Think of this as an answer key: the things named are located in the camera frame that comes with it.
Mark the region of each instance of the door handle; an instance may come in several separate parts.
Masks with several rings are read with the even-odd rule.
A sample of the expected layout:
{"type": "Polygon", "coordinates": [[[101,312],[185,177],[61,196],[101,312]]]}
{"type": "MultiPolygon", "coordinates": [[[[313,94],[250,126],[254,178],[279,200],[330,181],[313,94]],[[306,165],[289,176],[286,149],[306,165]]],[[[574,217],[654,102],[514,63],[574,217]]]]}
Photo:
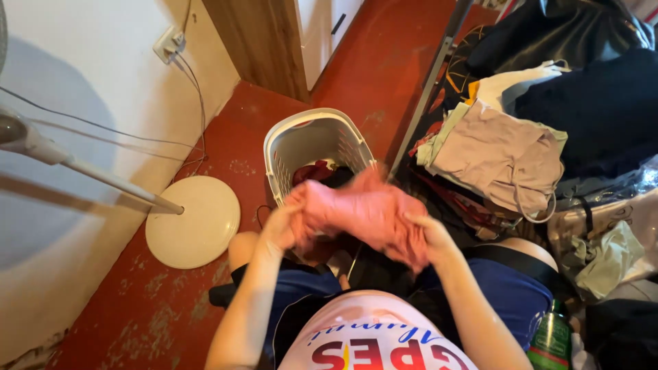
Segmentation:
{"type": "Polygon", "coordinates": [[[335,35],[336,32],[338,32],[338,28],[340,28],[340,25],[343,24],[343,21],[345,20],[345,17],[346,17],[346,16],[347,16],[347,15],[346,15],[345,13],[343,13],[343,15],[340,16],[340,19],[338,20],[338,22],[337,22],[336,25],[334,26],[334,29],[331,30],[331,34],[332,34],[332,35],[335,35]]]}

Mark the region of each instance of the floor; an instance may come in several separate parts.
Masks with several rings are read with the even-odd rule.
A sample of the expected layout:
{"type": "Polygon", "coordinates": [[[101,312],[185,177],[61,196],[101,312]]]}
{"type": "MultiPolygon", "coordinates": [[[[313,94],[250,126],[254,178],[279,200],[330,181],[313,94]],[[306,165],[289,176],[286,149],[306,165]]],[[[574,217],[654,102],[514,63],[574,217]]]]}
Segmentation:
{"type": "MultiPolygon", "coordinates": [[[[346,113],[375,158],[390,164],[420,96],[454,0],[367,0],[313,92],[313,107],[346,113]]],[[[497,14],[474,7],[462,34],[497,14]]],[[[263,140],[270,127],[311,105],[241,82],[206,131],[217,177],[240,201],[240,231],[258,231],[256,209],[272,204],[263,140]]],[[[183,169],[175,180],[190,175],[183,169]]],[[[261,218],[268,211],[261,210],[261,218]]],[[[227,255],[192,270],[150,253],[142,225],[72,326],[48,369],[201,369],[224,310],[210,287],[230,281],[227,255]]]]}

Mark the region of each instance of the electrical outlet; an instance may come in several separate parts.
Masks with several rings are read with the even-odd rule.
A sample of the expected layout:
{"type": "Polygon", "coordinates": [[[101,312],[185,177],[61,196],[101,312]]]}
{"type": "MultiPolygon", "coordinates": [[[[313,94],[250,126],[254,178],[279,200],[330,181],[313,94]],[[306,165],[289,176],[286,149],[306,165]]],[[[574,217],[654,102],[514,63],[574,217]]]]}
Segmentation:
{"type": "Polygon", "coordinates": [[[153,51],[164,64],[169,64],[178,51],[185,47],[185,34],[174,26],[169,26],[166,32],[155,42],[153,51]]]}

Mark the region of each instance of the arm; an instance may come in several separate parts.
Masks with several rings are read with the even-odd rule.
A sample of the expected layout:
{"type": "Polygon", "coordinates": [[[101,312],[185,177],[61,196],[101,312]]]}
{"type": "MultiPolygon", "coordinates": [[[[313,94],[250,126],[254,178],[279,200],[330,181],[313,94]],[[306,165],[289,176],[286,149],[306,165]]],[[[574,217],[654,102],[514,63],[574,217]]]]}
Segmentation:
{"type": "Polygon", "coordinates": [[[211,342],[206,370],[254,369],[265,343],[274,288],[288,242],[290,215],[299,207],[272,213],[254,249],[240,287],[211,342]]]}
{"type": "Polygon", "coordinates": [[[425,231],[428,256],[441,279],[464,351],[480,369],[532,369],[528,357],[484,297],[445,227],[430,217],[409,216],[425,231]]]}

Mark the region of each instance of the white laundry basket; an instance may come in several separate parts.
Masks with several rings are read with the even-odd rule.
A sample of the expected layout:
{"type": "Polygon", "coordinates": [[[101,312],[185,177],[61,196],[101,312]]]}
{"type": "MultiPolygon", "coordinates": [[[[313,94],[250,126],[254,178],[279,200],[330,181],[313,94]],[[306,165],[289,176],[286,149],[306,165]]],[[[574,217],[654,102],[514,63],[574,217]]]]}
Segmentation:
{"type": "Polygon", "coordinates": [[[355,174],[374,162],[363,136],[345,113],[330,108],[311,109],[276,124],[263,144],[265,172],[276,204],[292,188],[292,175],[302,166],[333,159],[355,174]]]}

